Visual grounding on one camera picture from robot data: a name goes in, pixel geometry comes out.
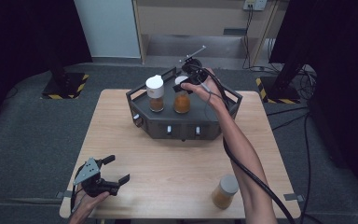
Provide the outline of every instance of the white lid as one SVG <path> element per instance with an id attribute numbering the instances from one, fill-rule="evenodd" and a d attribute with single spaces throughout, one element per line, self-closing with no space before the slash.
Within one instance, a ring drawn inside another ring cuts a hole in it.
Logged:
<path id="1" fill-rule="evenodd" d="M 150 77 L 146 81 L 146 86 L 147 86 L 147 88 L 150 88 L 150 89 L 158 89 L 162 85 L 164 85 L 164 81 L 162 80 L 160 75 L 155 75 L 153 77 Z"/>
<path id="2" fill-rule="evenodd" d="M 188 77 L 185 76 L 179 76 L 175 79 L 175 85 L 179 85 L 179 83 L 181 83 L 182 81 L 188 79 Z"/>
<path id="3" fill-rule="evenodd" d="M 146 81 L 147 95 L 151 98 L 159 98 L 164 95 L 164 81 L 161 76 L 155 75 Z"/>
<path id="4" fill-rule="evenodd" d="M 225 175 L 220 180 L 220 188 L 222 189 L 223 193 L 231 196 L 237 193 L 238 186 L 237 178 L 235 175 Z"/>

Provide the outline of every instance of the human arm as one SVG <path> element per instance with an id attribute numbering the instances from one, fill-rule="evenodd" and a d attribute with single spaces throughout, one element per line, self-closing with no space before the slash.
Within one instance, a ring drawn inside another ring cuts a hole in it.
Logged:
<path id="1" fill-rule="evenodd" d="M 189 83 L 184 83 L 182 84 L 182 88 L 195 92 L 202 100 L 208 102 L 215 111 L 223 136 L 225 137 L 232 154 L 267 184 L 262 164 L 255 149 L 227 112 L 226 107 L 220 98 L 220 92 L 213 80 L 208 77 L 204 84 L 212 93 L 207 92 L 201 85 L 195 86 Z M 277 220 L 272 208 L 272 200 L 267 193 L 234 162 L 231 162 L 231 164 L 240 186 L 246 222 L 276 223 Z"/>
<path id="2" fill-rule="evenodd" d="M 79 185 L 76 200 L 75 200 L 75 212 L 69 218 L 69 224 L 85 223 L 87 217 L 91 214 L 92 210 L 103 200 L 109 196 L 109 192 L 104 192 L 95 198 L 90 197 Z"/>

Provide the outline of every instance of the gray carpet floor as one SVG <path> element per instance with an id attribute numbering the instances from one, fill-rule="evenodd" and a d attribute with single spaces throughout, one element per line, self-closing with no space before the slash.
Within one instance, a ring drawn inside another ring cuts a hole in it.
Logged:
<path id="1" fill-rule="evenodd" d="M 99 95 L 104 89 L 132 89 L 166 68 L 76 65 L 69 72 L 89 75 L 75 100 L 41 99 L 50 73 L 29 77 L 13 89 L 0 111 L 0 199 L 54 199 L 66 189 Z M 215 69 L 223 83 L 236 91 L 258 91 L 255 78 L 273 76 L 247 70 Z M 298 86 L 300 78 L 295 78 Z M 267 113 L 306 106 L 264 104 Z M 307 109 L 269 116 L 271 128 L 307 113 Z M 311 190 L 307 213 L 322 223 L 358 223 L 358 181 L 350 170 L 339 169 L 329 159 L 313 124 L 308 121 Z M 304 119 L 274 131 L 275 139 L 296 194 L 306 195 L 308 185 Z M 0 223 L 66 223 L 60 204 L 0 202 Z M 226 223 L 217 220 L 214 223 Z M 133 223 L 170 221 L 134 220 Z M 315 223 L 306 218 L 304 223 Z"/>

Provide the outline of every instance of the glass jar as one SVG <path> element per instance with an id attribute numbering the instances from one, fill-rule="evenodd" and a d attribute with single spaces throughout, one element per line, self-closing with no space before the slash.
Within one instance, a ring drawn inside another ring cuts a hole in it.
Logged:
<path id="1" fill-rule="evenodd" d="M 228 208 L 239 189 L 235 175 L 225 175 L 220 180 L 219 185 L 212 192 L 214 205 L 221 209 Z"/>
<path id="2" fill-rule="evenodd" d="M 151 111 L 159 112 L 164 109 L 164 81 L 160 75 L 150 77 L 146 81 L 149 107 Z"/>
<path id="3" fill-rule="evenodd" d="M 175 84 L 179 85 L 185 79 L 187 79 L 187 77 L 177 77 L 175 79 Z M 187 113 L 190 110 L 190 97 L 187 91 L 179 91 L 175 94 L 173 109 L 179 114 Z"/>

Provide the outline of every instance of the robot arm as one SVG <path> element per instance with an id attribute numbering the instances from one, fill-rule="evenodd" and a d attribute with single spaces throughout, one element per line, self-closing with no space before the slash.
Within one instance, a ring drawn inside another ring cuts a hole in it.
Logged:
<path id="1" fill-rule="evenodd" d="M 120 187 L 130 181 L 130 175 L 126 175 L 118 180 L 118 182 L 109 182 L 101 178 L 101 167 L 115 160 L 115 156 L 111 155 L 103 160 L 94 160 L 89 158 L 85 164 L 79 167 L 74 181 L 74 190 L 72 191 L 71 210 L 75 205 L 76 186 L 81 184 L 83 190 L 90 197 L 97 197 L 103 192 L 108 191 L 110 195 L 117 196 Z"/>

